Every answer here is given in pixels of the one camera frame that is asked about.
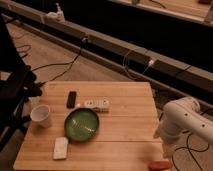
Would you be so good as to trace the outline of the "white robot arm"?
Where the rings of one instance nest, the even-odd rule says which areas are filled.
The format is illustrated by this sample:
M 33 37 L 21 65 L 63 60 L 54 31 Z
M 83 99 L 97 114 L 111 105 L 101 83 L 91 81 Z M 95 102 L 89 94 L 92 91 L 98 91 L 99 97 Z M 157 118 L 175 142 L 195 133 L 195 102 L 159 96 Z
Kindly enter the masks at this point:
M 173 144 L 180 138 L 182 130 L 187 129 L 213 144 L 213 121 L 201 116 L 199 111 L 200 104 L 193 97 L 166 103 L 163 107 L 164 117 L 154 136 L 160 137 L 165 144 Z

